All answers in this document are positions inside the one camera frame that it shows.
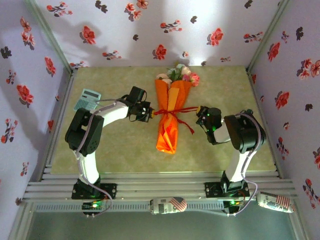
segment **pink flower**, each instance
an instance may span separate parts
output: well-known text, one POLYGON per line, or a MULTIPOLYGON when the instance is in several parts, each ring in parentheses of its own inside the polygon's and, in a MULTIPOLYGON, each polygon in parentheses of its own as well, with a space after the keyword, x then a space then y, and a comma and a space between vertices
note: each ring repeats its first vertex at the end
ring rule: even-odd
POLYGON ((134 11, 133 12, 133 18, 135 19, 135 20, 138 20, 140 17, 141 17, 141 11, 134 11))
POLYGON ((34 96, 30 94, 30 91, 27 88, 27 86, 19 84, 16 86, 16 89, 18 90, 18 94, 23 101, 29 104, 33 102, 34 96))
POLYGON ((320 60, 311 65, 310 71, 312 77, 318 76, 320 74, 320 60))
POLYGON ((149 2, 147 2, 146 0, 138 0, 138 2, 136 3, 136 5, 142 9, 147 9, 148 4, 149 2))
POLYGON ((45 61, 46 69, 48 69, 48 71, 49 71, 52 75, 56 74, 56 68, 55 68, 54 63, 52 62, 51 58, 48 57, 48 56, 46 56, 46 57, 44 58, 44 61, 45 61))
POLYGON ((224 34, 222 33, 222 30, 220 28, 217 28, 214 32, 212 32, 210 37, 211 45, 218 46, 219 41, 222 39, 223 35, 224 34))
POLYGON ((95 32, 92 31, 88 26, 83 27, 82 35, 88 44, 96 44, 95 32))
POLYGON ((21 36, 22 36, 22 40, 23 40, 24 42, 28 42, 28 35, 26 34, 25 31, 23 31, 23 32, 21 33, 21 36))
POLYGON ((190 81, 190 77, 187 74, 184 74, 182 77, 183 81, 189 82, 190 81))
POLYGON ((133 12, 135 10, 135 6, 133 3, 128 3, 125 7, 129 12, 133 12))
POLYGON ((307 70, 304 70, 300 75, 299 78, 301 80, 307 80, 308 77, 310 76, 310 73, 307 70))
POLYGON ((190 82, 192 82, 192 86, 194 87, 198 86, 199 80, 200 80, 200 77, 196 73, 192 72, 190 74, 190 82))
POLYGON ((32 36, 32 34, 30 33, 30 36, 29 36, 29 42, 31 43, 32 46, 36 45, 36 42, 35 42, 35 37, 32 36))
POLYGON ((308 58, 304 61, 304 67, 308 69, 312 65, 311 59, 308 58))

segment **wall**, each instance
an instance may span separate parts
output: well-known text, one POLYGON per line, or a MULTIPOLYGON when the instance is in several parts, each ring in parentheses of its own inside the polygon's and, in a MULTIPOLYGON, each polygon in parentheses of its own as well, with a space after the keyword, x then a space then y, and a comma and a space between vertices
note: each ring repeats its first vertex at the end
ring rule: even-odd
POLYGON ((247 66, 280 0, 36 2, 73 67, 247 66))
POLYGON ((255 93, 284 176, 320 237, 320 16, 317 0, 290 1, 253 70, 255 93))
POLYGON ((42 160, 48 121, 68 74, 22 0, 2 0, 0 22, 0 239, 5 240, 42 160))
POLYGON ((288 214, 255 203, 237 217, 202 212, 110 212, 91 220, 82 213, 36 213, 33 221, 28 240, 295 239, 288 214))

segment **ribbon bow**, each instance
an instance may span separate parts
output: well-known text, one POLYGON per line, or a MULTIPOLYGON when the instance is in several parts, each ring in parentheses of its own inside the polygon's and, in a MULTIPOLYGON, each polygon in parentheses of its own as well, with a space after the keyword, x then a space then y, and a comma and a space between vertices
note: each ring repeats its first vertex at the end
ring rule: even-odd
POLYGON ((159 111, 156 111, 156 112, 154 113, 154 115, 171 114, 172 116, 174 116, 174 117, 176 118, 176 120, 178 121, 179 124, 184 124, 184 125, 186 125, 186 126, 189 128, 191 134, 194 134, 195 131, 188 125, 188 123, 186 123, 185 121, 180 120, 180 119, 177 117, 176 113, 190 113, 190 112, 195 112, 195 111, 197 111, 197 109, 198 109, 197 106, 185 107, 185 108, 175 109, 175 110, 171 110, 171 111, 161 109, 161 110, 159 110, 159 111))

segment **dark flower print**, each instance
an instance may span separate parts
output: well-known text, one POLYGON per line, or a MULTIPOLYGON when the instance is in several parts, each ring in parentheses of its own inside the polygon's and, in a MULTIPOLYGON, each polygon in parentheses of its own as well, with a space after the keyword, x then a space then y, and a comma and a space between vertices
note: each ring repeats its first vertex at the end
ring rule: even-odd
POLYGON ((284 130, 288 130, 289 127, 290 127, 289 122, 286 122, 285 124, 283 124, 284 130))
POLYGON ((252 78, 253 84, 256 84, 257 74, 253 74, 251 78, 252 78))
POLYGON ((121 59, 121 56, 118 56, 118 51, 114 50, 113 52, 103 52, 102 56, 106 57, 107 60, 112 60, 112 59, 121 59))
POLYGON ((223 37, 223 32, 221 28, 217 28, 215 31, 213 31, 211 34, 208 35, 207 40, 208 42, 206 43, 207 45, 212 45, 212 46, 218 46, 219 41, 223 37))
POLYGON ((7 141, 9 140, 10 142, 12 142, 14 140, 14 136, 15 136, 15 128, 18 125, 18 121, 15 120, 13 122, 13 124, 11 123, 11 119, 7 118, 4 121, 4 124, 6 125, 6 130, 4 131, 4 135, 1 136, 1 142, 3 144, 7 143, 7 141))
POLYGON ((141 8, 141 9, 147 9, 149 2, 147 2, 146 0, 137 0, 136 5, 141 8))
POLYGON ((171 33, 171 32, 174 32, 174 31, 179 31, 181 32, 182 31, 182 28, 179 27, 178 28, 178 25, 180 25, 181 22, 179 20, 175 20, 174 23, 161 23, 160 24, 160 28, 164 29, 164 33, 171 33))
POLYGON ((279 53, 279 47, 280 47, 280 42, 277 42, 276 44, 271 44, 269 51, 267 52, 268 54, 268 59, 270 62, 278 55, 279 53))
POLYGON ((162 60, 165 59, 165 55, 167 54, 167 49, 160 44, 156 49, 152 51, 153 59, 162 60))
POLYGON ((301 38, 304 36, 303 30, 304 30, 304 28, 301 26, 295 31, 297 41, 301 40, 301 38))
POLYGON ((288 149, 285 148, 283 141, 284 141, 283 138, 279 137, 278 143, 276 144, 276 147, 278 148, 279 152, 281 153, 282 160, 286 160, 286 156, 289 155, 289 151, 288 151, 288 149))
POLYGON ((278 92, 277 97, 274 98, 275 100, 275 106, 279 110, 281 107, 284 107, 288 104, 290 93, 288 91, 286 92, 278 92))
POLYGON ((85 62, 84 61, 80 61, 79 63, 73 63, 71 62, 69 65, 72 69, 78 69, 78 68, 82 68, 84 67, 85 62))
POLYGON ((314 155, 314 163, 316 164, 316 166, 320 170, 320 147, 316 151, 313 152, 313 155, 314 155))
POLYGON ((312 186, 312 182, 311 182, 311 180, 309 178, 307 178, 305 180, 305 185, 302 185, 302 188, 303 188, 306 196, 309 198, 311 207, 313 209, 315 209, 316 208, 316 203, 318 205, 320 205, 320 197, 318 197, 315 194, 315 191, 313 190, 313 188, 311 186, 312 186))
POLYGON ((263 32, 260 31, 257 34, 252 34, 250 35, 249 33, 246 33, 243 38, 245 39, 245 43, 251 43, 253 41, 257 41, 257 42, 261 42, 262 41, 262 36, 263 36, 263 32))
POLYGON ((12 56, 11 50, 9 50, 8 46, 0 49, 0 53, 4 59, 7 59, 12 56))
POLYGON ((44 62, 45 62, 45 66, 46 66, 46 71, 48 72, 48 74, 51 75, 51 77, 53 77, 56 74, 56 68, 55 68, 54 63, 52 62, 51 58, 48 56, 45 56, 44 62))
POLYGON ((103 12, 105 14, 108 12, 107 5, 105 5, 105 4, 101 5, 101 1, 99 1, 99 0, 95 1, 95 7, 100 9, 101 12, 103 12))
POLYGON ((19 100, 23 105, 26 105, 29 108, 30 104, 33 103, 34 96, 30 94, 29 89, 26 85, 17 85, 16 89, 18 90, 19 100))
POLYGON ((23 162, 22 163, 22 171, 20 173, 20 176, 23 177, 27 174, 27 171, 28 171, 28 166, 29 166, 29 162, 23 162))
POLYGON ((190 19, 190 22, 192 23, 192 24, 194 24, 196 21, 197 21, 197 16, 193 16, 191 19, 190 19))
POLYGON ((61 16, 63 16, 63 15, 71 15, 71 14, 73 14, 73 12, 72 11, 66 11, 66 8, 68 7, 68 5, 65 3, 65 2, 63 2, 63 1, 61 1, 60 2, 60 5, 59 6, 51 6, 51 5, 47 5, 46 6, 46 9, 49 11, 49 12, 51 12, 51 13, 54 13, 53 14, 53 16, 55 16, 55 17, 61 17, 61 16))
POLYGON ((221 61, 222 63, 224 63, 224 62, 230 62, 230 61, 231 61, 231 57, 230 57, 230 56, 228 56, 228 57, 221 57, 221 58, 220 58, 220 61, 221 61))
POLYGON ((308 112, 313 108, 314 108, 314 106, 312 104, 306 104, 305 105, 305 110, 308 111, 308 112))
POLYGON ((84 26, 82 29, 82 32, 79 33, 80 38, 83 40, 84 44, 96 44, 95 38, 95 32, 91 30, 90 27, 84 26))
POLYGON ((288 43, 288 38, 289 35, 286 34, 286 31, 283 31, 281 39, 284 41, 284 43, 288 43))
POLYGON ((14 84, 15 81, 15 76, 16 76, 16 72, 12 73, 12 71, 9 69, 9 76, 8 78, 5 80, 5 82, 7 84, 14 84))
POLYGON ((54 120, 50 120, 50 121, 48 121, 48 129, 49 129, 49 133, 51 133, 51 131, 52 131, 52 128, 53 128, 53 126, 54 126, 54 120))

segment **floor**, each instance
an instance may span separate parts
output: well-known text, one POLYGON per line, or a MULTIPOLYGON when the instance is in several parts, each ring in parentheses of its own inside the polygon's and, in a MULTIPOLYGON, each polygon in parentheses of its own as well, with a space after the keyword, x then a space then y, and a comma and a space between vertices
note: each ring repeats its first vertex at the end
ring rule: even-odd
MULTIPOLYGON (((252 109, 261 123, 258 107, 243 66, 193 66, 200 84, 190 90, 184 107, 216 107, 222 116, 252 109)), ((158 109, 155 77, 166 73, 166 67, 83 67, 76 76, 58 138, 52 174, 76 174, 75 157, 64 141, 65 132, 75 114, 75 106, 83 88, 102 94, 102 99, 119 98, 132 86, 147 91, 151 107, 158 109)), ((194 130, 192 135, 184 125, 178 127, 177 151, 167 154, 156 149, 158 123, 156 116, 148 123, 122 119, 106 126, 96 151, 100 173, 160 173, 160 172, 220 172, 227 168, 234 148, 230 142, 213 146, 196 125, 195 113, 180 113, 178 117, 194 130)), ((252 159, 249 171, 274 171, 275 166, 268 143, 252 159)))

